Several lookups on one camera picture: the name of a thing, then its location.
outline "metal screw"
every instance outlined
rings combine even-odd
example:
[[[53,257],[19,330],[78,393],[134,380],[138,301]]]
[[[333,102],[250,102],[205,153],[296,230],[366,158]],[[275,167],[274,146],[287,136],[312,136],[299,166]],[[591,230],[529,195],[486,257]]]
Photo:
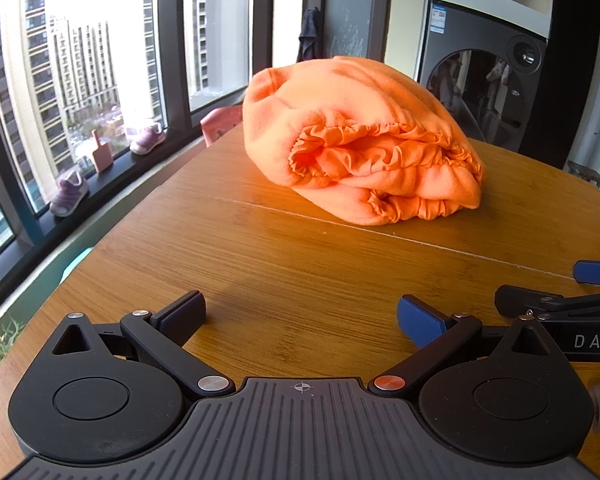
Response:
[[[376,388],[380,390],[384,390],[386,392],[394,392],[395,390],[400,390],[404,388],[404,379],[402,377],[398,377],[397,375],[381,375],[380,377],[376,377],[374,380],[374,385]]]
[[[226,377],[219,375],[208,375],[198,381],[198,387],[206,392],[219,392],[229,385]]]

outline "red reflective pivot pin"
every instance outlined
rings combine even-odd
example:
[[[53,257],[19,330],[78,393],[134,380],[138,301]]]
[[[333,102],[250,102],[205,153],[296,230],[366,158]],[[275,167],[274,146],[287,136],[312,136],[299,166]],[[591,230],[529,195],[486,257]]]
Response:
[[[404,379],[402,377],[398,377],[397,375],[381,375],[376,377],[374,381],[374,385],[376,388],[380,390],[385,390],[388,392],[394,392],[395,390],[400,390],[405,386]]]

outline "blue and white sticker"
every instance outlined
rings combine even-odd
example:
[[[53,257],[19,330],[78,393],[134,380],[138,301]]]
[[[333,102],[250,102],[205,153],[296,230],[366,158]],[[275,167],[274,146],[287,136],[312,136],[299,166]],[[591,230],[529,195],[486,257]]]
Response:
[[[438,34],[445,33],[446,7],[433,4],[431,7],[431,19],[429,20],[429,30]]]

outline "wood grain surface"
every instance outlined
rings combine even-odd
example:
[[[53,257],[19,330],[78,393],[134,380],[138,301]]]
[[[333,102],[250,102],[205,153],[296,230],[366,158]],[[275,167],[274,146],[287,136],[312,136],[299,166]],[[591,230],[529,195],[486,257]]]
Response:
[[[600,258],[600,192],[563,172],[478,144],[484,203],[431,222],[360,228],[270,184],[240,128],[205,150],[98,243],[52,294],[0,365],[0,478],[22,459],[7,418],[18,380],[70,312],[113,322],[201,290],[208,321],[185,348],[240,384],[245,376],[361,376],[415,350],[395,306],[411,293],[451,314],[506,324],[503,283],[572,296]],[[587,385],[600,364],[574,364]],[[600,434],[580,459],[600,475]]]

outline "fabric fold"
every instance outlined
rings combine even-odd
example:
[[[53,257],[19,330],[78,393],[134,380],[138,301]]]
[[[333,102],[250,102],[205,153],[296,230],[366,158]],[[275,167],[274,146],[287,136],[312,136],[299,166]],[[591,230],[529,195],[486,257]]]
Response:
[[[262,173],[343,220],[429,220],[480,204],[484,166],[464,133],[432,94],[382,63],[266,69],[243,115]]]

